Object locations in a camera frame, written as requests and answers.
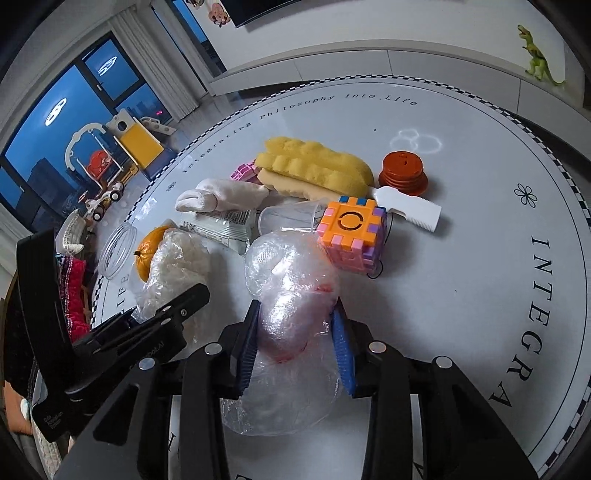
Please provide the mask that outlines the orange fruit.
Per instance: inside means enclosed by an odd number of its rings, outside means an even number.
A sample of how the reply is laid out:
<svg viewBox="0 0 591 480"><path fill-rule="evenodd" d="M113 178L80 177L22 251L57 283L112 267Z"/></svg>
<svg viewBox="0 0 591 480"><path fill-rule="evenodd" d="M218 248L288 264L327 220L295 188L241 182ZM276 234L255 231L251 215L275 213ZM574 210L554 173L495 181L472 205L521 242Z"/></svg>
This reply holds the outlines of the orange fruit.
<svg viewBox="0 0 591 480"><path fill-rule="evenodd" d="M134 251L135 268L142 282L148 280L151 260L168 229L169 226L166 225L153 229L141 240Z"/></svg>

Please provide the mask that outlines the clear plastic bag red print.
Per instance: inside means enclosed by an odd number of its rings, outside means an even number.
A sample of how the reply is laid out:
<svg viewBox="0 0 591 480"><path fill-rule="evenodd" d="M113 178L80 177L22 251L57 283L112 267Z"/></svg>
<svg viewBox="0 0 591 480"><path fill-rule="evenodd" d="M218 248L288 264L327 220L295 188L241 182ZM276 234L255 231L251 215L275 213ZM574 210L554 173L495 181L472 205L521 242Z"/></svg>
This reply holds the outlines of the clear plastic bag red print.
<svg viewBox="0 0 591 480"><path fill-rule="evenodd" d="M313 234L276 231L250 246L245 285L260 303L256 361L240 398L221 401L222 421L245 436L301 432L342 391L331 338L338 269Z"/></svg>

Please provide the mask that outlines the clear plastic jar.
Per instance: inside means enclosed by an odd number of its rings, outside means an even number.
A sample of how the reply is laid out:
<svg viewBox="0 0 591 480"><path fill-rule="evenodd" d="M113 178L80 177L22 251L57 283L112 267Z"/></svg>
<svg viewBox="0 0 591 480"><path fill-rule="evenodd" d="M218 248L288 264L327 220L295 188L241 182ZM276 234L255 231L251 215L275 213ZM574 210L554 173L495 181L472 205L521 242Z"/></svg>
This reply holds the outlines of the clear plastic jar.
<svg viewBox="0 0 591 480"><path fill-rule="evenodd" d="M137 230L128 222L118 226L108 238L98 262L98 273L112 280L132 255Z"/></svg>

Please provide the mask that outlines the white green snack wrapper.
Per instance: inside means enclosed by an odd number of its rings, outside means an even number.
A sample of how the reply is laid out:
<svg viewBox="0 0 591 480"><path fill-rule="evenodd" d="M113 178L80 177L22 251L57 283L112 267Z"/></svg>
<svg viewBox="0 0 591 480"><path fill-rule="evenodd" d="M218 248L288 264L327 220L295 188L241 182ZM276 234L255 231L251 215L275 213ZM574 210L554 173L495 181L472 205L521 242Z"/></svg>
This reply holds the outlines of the white green snack wrapper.
<svg viewBox="0 0 591 480"><path fill-rule="evenodd" d="M256 210L183 213L181 228L228 247L238 255L249 249Z"/></svg>

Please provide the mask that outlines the white cloth towel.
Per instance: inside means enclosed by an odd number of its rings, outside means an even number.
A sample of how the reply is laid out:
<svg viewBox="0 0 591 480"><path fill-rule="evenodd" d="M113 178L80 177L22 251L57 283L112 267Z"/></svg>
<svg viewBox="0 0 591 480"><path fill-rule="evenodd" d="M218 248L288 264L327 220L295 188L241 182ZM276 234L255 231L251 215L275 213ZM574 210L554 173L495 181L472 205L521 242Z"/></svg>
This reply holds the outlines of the white cloth towel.
<svg viewBox="0 0 591 480"><path fill-rule="evenodd" d="M259 208L269 196L265 186L224 179L205 179L181 193L175 202L178 212L212 213Z"/></svg>

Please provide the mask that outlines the white plastic piece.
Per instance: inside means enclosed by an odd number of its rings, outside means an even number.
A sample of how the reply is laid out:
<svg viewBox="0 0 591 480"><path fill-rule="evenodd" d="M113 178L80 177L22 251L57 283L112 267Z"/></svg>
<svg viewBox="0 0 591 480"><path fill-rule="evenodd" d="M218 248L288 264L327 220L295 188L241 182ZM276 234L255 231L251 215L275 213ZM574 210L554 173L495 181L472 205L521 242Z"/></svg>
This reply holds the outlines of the white plastic piece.
<svg viewBox="0 0 591 480"><path fill-rule="evenodd" d="M442 207L435 203L418 196L404 194L389 186L370 188L370 197L388 213L393 212L432 233L437 229Z"/></svg>

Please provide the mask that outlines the clear plastic cup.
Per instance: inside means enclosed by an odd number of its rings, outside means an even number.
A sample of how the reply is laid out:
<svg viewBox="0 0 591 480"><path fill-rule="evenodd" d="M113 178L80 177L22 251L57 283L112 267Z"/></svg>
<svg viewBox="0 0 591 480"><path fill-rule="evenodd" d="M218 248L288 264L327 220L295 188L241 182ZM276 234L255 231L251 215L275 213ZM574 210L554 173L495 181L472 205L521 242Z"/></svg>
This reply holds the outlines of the clear plastic cup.
<svg viewBox="0 0 591 480"><path fill-rule="evenodd" d="M269 206L257 220L260 235L276 231L315 232L327 209L328 201L301 201Z"/></svg>

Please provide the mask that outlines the red patterned blanket sofa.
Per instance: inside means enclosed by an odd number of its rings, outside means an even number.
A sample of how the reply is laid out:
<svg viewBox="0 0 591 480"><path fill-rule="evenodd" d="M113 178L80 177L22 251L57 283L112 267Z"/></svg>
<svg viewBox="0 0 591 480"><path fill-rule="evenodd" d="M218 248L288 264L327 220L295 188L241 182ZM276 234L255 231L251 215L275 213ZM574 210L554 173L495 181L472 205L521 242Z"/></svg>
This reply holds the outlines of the red patterned blanket sofa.
<svg viewBox="0 0 591 480"><path fill-rule="evenodd" d="M57 253L58 291L69 339L72 343L90 331L84 310L83 279L86 263L83 260Z"/></svg>

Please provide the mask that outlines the white basket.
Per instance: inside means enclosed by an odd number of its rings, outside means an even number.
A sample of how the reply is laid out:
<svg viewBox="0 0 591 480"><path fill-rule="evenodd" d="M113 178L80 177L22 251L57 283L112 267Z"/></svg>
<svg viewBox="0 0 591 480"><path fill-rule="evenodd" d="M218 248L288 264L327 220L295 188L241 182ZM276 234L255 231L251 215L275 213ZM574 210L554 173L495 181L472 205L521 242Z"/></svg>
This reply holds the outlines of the white basket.
<svg viewBox="0 0 591 480"><path fill-rule="evenodd" d="M55 238L55 250L58 254L75 257L84 250L86 222L77 211L71 212L63 222Z"/></svg>

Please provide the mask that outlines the toy race car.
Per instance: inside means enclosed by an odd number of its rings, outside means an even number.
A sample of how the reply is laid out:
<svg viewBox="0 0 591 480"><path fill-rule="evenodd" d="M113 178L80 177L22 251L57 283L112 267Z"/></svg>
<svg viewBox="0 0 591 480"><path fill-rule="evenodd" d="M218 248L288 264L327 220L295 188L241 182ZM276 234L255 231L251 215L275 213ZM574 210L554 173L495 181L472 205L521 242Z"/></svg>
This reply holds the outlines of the toy race car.
<svg viewBox="0 0 591 480"><path fill-rule="evenodd" d="M121 182L114 183L98 197L85 201L86 217L94 222L100 221L112 203L118 202L124 192Z"/></svg>

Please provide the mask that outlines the yellow toy slide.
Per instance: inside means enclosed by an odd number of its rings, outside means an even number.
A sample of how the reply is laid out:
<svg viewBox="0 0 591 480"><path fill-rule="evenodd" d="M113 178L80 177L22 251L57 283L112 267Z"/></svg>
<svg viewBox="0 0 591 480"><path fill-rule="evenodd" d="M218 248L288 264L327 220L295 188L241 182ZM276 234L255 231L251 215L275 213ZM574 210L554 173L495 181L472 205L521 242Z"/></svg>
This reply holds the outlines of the yellow toy slide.
<svg viewBox="0 0 591 480"><path fill-rule="evenodd" d="M153 180L177 156L125 109L114 115L105 127L149 180Z"/></svg>

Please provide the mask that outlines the yellow sponge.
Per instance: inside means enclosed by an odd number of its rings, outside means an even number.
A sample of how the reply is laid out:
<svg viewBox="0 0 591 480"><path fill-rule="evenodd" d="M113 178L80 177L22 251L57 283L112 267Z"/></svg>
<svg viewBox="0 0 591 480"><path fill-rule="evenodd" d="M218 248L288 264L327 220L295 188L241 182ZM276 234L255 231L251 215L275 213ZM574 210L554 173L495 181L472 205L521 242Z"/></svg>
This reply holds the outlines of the yellow sponge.
<svg viewBox="0 0 591 480"><path fill-rule="evenodd" d="M373 171L365 161L315 141L270 138L254 165L259 174L274 174L338 195L365 197L374 186Z"/></svg>

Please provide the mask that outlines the white low tv cabinet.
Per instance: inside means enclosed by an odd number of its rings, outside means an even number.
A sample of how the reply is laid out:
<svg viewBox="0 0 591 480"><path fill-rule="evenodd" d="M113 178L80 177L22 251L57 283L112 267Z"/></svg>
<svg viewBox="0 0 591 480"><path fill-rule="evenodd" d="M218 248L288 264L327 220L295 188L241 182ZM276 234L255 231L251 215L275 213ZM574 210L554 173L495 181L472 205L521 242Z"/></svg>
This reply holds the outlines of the white low tv cabinet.
<svg viewBox="0 0 591 480"><path fill-rule="evenodd" d="M358 74L420 77L478 95L506 110L560 133L590 115L568 93L529 80L498 66L448 55L401 50L345 50L298 55L236 67L211 80L217 94L274 84L320 80Z"/></svg>

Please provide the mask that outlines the green dinosaur toy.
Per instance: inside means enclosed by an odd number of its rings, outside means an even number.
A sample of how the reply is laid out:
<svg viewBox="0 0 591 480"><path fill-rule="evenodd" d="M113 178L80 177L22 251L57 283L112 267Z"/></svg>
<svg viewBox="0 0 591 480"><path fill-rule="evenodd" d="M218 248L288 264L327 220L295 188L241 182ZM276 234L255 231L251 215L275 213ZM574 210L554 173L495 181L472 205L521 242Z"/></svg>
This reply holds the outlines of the green dinosaur toy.
<svg viewBox="0 0 591 480"><path fill-rule="evenodd" d="M546 57L540 48L535 44L532 33L523 25L517 25L519 37L525 42L522 46L530 55L530 65L525 72L542 82L548 80L553 86L562 86L565 81L557 81L551 73Z"/></svg>

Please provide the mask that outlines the wall television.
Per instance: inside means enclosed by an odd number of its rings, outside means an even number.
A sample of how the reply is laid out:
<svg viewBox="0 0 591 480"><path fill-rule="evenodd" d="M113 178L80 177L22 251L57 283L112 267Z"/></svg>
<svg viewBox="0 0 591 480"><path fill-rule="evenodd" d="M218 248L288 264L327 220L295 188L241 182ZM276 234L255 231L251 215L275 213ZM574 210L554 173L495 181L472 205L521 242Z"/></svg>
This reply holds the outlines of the wall television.
<svg viewBox="0 0 591 480"><path fill-rule="evenodd" d="M235 27L252 23L263 16L284 8L301 10L301 1L276 1L276 0L222 0L222 6L228 12Z"/></svg>

